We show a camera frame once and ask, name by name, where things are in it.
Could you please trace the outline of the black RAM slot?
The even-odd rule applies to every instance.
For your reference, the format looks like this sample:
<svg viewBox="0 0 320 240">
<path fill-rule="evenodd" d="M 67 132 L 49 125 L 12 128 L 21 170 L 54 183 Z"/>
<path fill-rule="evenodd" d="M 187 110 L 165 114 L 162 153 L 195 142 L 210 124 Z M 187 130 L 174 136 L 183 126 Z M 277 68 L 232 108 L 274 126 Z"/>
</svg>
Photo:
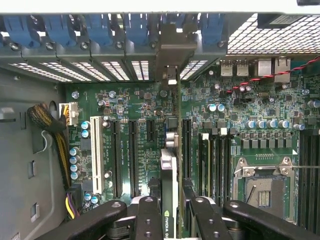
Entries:
<svg viewBox="0 0 320 240">
<path fill-rule="evenodd" d="M 211 193 L 211 198 L 216 202 L 217 197 L 216 197 L 216 172 L 217 172 L 217 146 L 216 146 L 216 137 L 218 135 L 218 129 L 213 128 L 211 130 L 211 137 L 210 137 L 210 151 L 211 151 L 211 188 L 212 188 L 212 193 Z"/>
<path fill-rule="evenodd" d="M 228 201 L 231 198 L 231 165 L 232 165 L 232 157 L 231 157 L 231 141 L 232 137 L 230 132 L 227 132 L 227 136 L 225 138 L 225 181 L 224 181 L 224 200 Z"/>
<path fill-rule="evenodd" d="M 218 175 L 219 175 L 219 202 L 222 204 L 224 200 L 224 163 L 225 163 L 225 140 L 224 130 L 220 130 L 218 139 Z"/>
</svg>

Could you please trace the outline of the long black expansion slot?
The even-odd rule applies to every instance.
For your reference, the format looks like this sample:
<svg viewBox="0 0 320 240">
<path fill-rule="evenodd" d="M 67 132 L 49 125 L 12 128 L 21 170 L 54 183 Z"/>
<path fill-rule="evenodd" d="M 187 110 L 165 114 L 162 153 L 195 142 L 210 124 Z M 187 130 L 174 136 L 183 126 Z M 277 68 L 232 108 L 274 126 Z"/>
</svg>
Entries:
<svg viewBox="0 0 320 240">
<path fill-rule="evenodd" d="M 128 147 L 130 195 L 134 198 L 139 195 L 138 123 L 136 120 L 128 121 Z"/>
<path fill-rule="evenodd" d="M 118 120 L 111 122 L 111 150 L 112 150 L 112 184 L 113 197 L 119 199 L 122 196 L 122 157 L 121 157 L 121 139 L 120 139 L 120 123 Z"/>
<path fill-rule="evenodd" d="M 192 126 L 191 119 L 182 120 L 182 155 L 183 155 L 183 176 L 191 178 L 192 163 Z"/>
</svg>

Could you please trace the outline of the CPU socket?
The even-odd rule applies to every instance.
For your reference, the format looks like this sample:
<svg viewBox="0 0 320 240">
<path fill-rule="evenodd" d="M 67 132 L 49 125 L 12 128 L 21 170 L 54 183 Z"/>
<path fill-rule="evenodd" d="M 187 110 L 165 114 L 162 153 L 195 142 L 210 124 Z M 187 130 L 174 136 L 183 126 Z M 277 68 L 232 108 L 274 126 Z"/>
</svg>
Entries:
<svg viewBox="0 0 320 240">
<path fill-rule="evenodd" d="M 232 199 L 297 223 L 297 175 L 292 155 L 256 154 L 234 160 Z"/>
</svg>

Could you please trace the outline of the white expansion slot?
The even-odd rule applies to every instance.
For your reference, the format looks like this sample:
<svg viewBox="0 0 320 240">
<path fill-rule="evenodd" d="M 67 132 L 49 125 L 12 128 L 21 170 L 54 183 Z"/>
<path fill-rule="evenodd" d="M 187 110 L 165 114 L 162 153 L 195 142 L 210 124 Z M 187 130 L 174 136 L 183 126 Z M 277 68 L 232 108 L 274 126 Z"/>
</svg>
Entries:
<svg viewBox="0 0 320 240">
<path fill-rule="evenodd" d="M 100 195 L 105 189 L 102 120 L 101 116 L 90 117 L 92 188 Z"/>
</svg>

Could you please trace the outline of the short black expansion slot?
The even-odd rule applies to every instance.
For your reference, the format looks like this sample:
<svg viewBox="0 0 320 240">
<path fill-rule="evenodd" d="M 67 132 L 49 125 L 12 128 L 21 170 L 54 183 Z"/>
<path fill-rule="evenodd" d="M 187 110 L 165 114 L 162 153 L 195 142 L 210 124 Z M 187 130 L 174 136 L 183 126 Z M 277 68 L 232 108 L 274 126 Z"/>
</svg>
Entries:
<svg viewBox="0 0 320 240">
<path fill-rule="evenodd" d="M 147 142 L 154 143 L 156 141 L 156 125 L 155 120 L 146 121 L 146 131 L 147 131 Z"/>
</svg>

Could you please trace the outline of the green motherboard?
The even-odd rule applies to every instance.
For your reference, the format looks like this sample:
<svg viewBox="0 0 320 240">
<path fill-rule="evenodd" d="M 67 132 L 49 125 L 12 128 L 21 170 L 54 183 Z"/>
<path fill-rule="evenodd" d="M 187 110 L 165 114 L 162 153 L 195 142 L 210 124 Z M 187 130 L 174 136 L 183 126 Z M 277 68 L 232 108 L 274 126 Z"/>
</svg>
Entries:
<svg viewBox="0 0 320 240">
<path fill-rule="evenodd" d="M 219 132 L 231 139 L 230 199 L 234 160 L 241 156 L 293 156 L 294 166 L 320 166 L 320 57 L 314 62 L 293 61 L 290 81 L 271 79 L 245 84 L 245 76 L 221 76 L 217 65 L 180 87 L 180 179 L 191 179 L 196 195 L 209 198 L 211 184 L 211 132 L 216 137 L 216 204 L 219 200 Z M 160 83 L 89 83 L 66 88 L 67 99 L 78 104 L 78 125 L 70 126 L 68 140 L 71 180 L 78 212 L 84 214 L 116 199 L 130 204 L 129 120 L 138 125 L 138 196 L 150 194 L 148 182 L 159 178 L 161 149 L 165 147 L 166 114 L 172 110 L 171 92 Z M 90 117 L 102 117 L 104 191 L 93 193 Z M 184 178 L 183 119 L 191 119 L 191 178 Z M 155 142 L 147 141 L 147 120 L 155 120 Z M 120 124 L 122 195 L 113 196 L 111 122 Z M 295 168 L 296 224 L 320 234 L 320 169 Z"/>
</svg>

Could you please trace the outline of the white power connector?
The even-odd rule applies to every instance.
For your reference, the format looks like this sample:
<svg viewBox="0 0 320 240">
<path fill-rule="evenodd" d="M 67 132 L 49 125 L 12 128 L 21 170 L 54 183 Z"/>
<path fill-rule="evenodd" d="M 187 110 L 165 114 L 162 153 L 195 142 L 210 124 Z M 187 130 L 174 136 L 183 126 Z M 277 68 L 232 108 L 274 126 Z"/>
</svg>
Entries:
<svg viewBox="0 0 320 240">
<path fill-rule="evenodd" d="M 79 108 L 77 102 L 60 103 L 59 118 L 65 119 L 66 126 L 76 127 L 79 123 Z"/>
</svg>

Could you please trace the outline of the grey power supply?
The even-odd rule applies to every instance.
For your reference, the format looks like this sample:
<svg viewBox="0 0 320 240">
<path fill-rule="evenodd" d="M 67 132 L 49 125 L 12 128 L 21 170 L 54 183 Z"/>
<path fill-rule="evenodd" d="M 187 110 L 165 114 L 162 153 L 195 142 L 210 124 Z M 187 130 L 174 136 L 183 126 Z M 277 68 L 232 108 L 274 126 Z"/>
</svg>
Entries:
<svg viewBox="0 0 320 240">
<path fill-rule="evenodd" d="M 55 143 L 27 115 L 44 103 L 58 117 L 64 100 L 56 83 L 0 69 L 0 240 L 33 240 L 65 218 Z"/>
</svg>

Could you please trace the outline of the silver USB port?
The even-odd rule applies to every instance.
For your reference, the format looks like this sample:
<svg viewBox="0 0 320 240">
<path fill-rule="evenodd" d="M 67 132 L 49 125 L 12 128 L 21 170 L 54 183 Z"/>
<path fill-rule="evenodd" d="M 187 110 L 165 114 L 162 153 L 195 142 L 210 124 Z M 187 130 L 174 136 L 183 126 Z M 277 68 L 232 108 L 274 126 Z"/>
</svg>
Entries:
<svg viewBox="0 0 320 240">
<path fill-rule="evenodd" d="M 221 60 L 220 61 L 220 75 L 222 77 L 232 77 L 233 76 L 233 62 L 231 60 Z"/>
<path fill-rule="evenodd" d="M 236 61 L 236 75 L 238 77 L 248 77 L 249 76 L 249 65 L 246 60 Z"/>
</svg>

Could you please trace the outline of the silver video port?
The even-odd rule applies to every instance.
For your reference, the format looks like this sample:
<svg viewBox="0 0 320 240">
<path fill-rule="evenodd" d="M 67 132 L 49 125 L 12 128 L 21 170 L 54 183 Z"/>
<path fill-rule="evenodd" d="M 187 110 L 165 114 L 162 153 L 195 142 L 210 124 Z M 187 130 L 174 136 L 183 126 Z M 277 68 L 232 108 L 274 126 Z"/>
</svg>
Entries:
<svg viewBox="0 0 320 240">
<path fill-rule="evenodd" d="M 262 79 L 268 79 L 272 74 L 272 59 L 259 59 L 258 60 L 258 76 Z"/>
</svg>

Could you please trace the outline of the silver ethernet port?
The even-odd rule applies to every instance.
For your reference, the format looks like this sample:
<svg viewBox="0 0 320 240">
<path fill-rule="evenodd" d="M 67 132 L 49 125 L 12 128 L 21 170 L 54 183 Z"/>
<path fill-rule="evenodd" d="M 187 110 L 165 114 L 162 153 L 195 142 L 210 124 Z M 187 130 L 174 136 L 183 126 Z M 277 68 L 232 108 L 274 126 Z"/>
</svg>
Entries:
<svg viewBox="0 0 320 240">
<path fill-rule="evenodd" d="M 291 69 L 291 59 L 288 57 L 279 57 L 275 59 L 274 63 L 274 73 L 284 73 L 285 71 L 289 71 Z M 277 85 L 287 84 L 290 82 L 290 74 L 282 74 L 276 75 L 274 77 L 274 83 Z"/>
</svg>

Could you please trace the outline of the open black PC case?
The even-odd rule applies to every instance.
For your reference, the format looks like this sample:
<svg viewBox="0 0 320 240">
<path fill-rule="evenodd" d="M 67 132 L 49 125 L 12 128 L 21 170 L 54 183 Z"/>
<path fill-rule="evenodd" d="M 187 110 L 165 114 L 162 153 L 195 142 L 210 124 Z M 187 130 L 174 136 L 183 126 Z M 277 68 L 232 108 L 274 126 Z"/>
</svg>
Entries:
<svg viewBox="0 0 320 240">
<path fill-rule="evenodd" d="M 148 30 L 147 44 L 136 45 L 126 36 L 125 14 L 129 13 L 131 12 L 0 14 L 0 69 L 58 84 L 65 97 L 60 104 L 71 102 L 67 98 L 66 88 L 73 85 L 162 85 L 162 78 L 156 74 L 156 57 L 161 27 L 164 24 L 175 24 L 178 33 L 187 33 L 196 43 L 193 55 L 180 73 L 181 85 L 183 81 L 194 80 L 220 65 L 222 60 L 233 62 L 232 77 L 237 74 L 237 61 L 246 60 L 249 76 L 246 76 L 244 84 L 258 83 L 264 80 L 258 76 L 260 59 L 271 59 L 271 76 L 267 79 L 271 79 L 272 84 L 275 84 L 275 76 L 290 72 L 288 70 L 275 73 L 277 58 L 290 58 L 291 65 L 294 61 L 313 63 L 320 57 L 320 14 L 134 12 L 131 14 L 146 14 Z M 224 14 L 221 41 L 216 44 L 204 45 L 202 42 L 200 20 L 204 13 Z M 85 20 L 85 15 L 88 14 L 108 15 L 113 35 L 112 45 L 100 46 L 90 40 Z M 4 24 L 4 16 L 8 15 L 31 15 L 40 36 L 40 47 L 27 48 L 13 42 Z M 75 46 L 63 47 L 50 39 L 43 18 L 46 15 L 69 15 L 76 34 Z M 85 213 L 79 213 L 74 194 L 78 187 L 71 179 L 71 126 L 66 126 L 66 120 L 59 118 L 59 105 L 57 112 L 58 117 L 54 117 L 45 103 L 35 104 L 27 110 L 32 124 L 52 137 L 57 151 L 65 191 L 65 217 L 57 226 L 59 227 Z M 185 225 L 184 179 L 179 180 L 177 234 L 173 240 L 199 240 L 190 236 Z"/>
</svg>

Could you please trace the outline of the blue slot retention clip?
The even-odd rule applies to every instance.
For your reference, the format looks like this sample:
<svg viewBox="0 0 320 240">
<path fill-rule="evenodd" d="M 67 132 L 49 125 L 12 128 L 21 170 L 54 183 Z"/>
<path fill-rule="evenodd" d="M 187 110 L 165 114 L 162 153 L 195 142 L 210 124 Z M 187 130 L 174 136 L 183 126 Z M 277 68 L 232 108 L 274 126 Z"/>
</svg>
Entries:
<svg viewBox="0 0 320 240">
<path fill-rule="evenodd" d="M 221 41 L 224 26 L 223 13 L 202 13 L 200 31 L 204 45 L 214 45 Z"/>
<path fill-rule="evenodd" d="M 147 15 L 145 13 L 127 13 L 124 15 L 125 33 L 135 45 L 148 43 Z"/>
<path fill-rule="evenodd" d="M 85 22 L 89 39 L 100 46 L 113 43 L 110 19 L 107 14 L 86 14 Z"/>
<path fill-rule="evenodd" d="M 13 42 L 28 49 L 41 46 L 40 36 L 31 15 L 5 15 L 3 21 Z"/>
<path fill-rule="evenodd" d="M 74 47 L 77 44 L 73 23 L 68 14 L 45 15 L 44 25 L 49 38 L 65 47 Z"/>
</svg>

